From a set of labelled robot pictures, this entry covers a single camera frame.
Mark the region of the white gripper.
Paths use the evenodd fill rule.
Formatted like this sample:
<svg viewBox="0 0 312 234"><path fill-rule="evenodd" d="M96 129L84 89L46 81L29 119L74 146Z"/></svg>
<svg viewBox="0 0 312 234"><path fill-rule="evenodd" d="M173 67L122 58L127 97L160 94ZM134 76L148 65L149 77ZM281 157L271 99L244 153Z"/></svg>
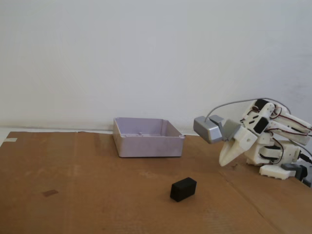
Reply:
<svg viewBox="0 0 312 234"><path fill-rule="evenodd" d="M226 166L245 151L249 150L257 141L257 135L245 127L240 127L234 135L234 142L225 142L220 155L220 166Z"/></svg>

